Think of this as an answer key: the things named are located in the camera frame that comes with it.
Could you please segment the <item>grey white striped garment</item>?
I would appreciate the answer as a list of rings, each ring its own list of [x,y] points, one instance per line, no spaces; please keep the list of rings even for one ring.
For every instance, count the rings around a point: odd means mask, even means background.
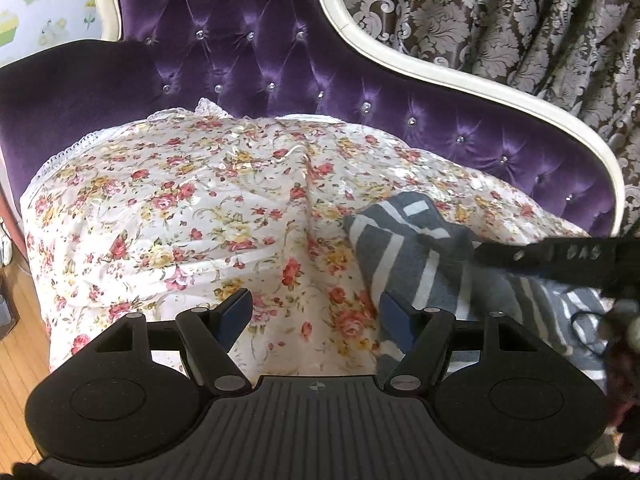
[[[597,292],[514,275],[472,263],[482,242],[446,221],[426,195],[405,192],[344,220],[358,268],[373,301],[388,292],[418,310],[439,308],[460,321],[502,311],[589,378],[602,384],[597,317],[608,310]]]

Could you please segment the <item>floral bed cover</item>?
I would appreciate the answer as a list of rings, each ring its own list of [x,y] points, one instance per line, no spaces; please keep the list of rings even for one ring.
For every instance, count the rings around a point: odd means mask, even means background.
[[[231,355],[250,379],[387,374],[401,351],[344,220],[405,192],[481,242],[580,234],[488,174],[334,118],[235,118],[201,100],[90,133],[21,199],[50,364],[128,313],[170,321],[246,288]]]

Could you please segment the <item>brown silver damask curtain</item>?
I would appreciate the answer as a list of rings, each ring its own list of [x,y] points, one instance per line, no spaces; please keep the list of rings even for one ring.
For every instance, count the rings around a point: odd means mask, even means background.
[[[402,53],[538,96],[608,142],[639,220],[639,0],[344,0]]]

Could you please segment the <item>purple tufted headboard white frame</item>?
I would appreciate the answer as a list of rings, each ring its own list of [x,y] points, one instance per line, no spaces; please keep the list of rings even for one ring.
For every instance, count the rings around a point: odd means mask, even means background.
[[[235,116],[332,116],[492,174],[594,236],[617,233],[616,157],[530,94],[402,54],[342,0],[96,0],[111,41],[59,44],[1,71],[2,190],[85,134],[210,99]]]

